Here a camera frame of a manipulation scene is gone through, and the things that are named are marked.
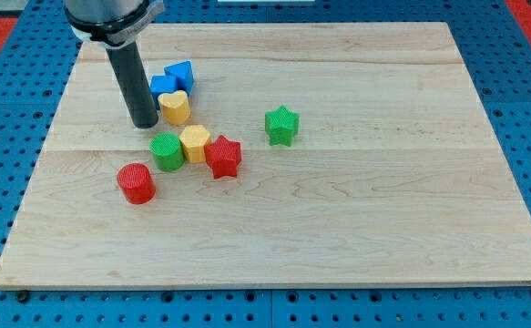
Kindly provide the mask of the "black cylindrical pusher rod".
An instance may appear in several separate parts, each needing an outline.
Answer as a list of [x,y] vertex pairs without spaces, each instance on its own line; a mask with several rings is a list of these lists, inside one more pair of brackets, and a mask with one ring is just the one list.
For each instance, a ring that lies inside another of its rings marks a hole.
[[153,128],[158,123],[158,113],[137,44],[133,42],[106,52],[133,125]]

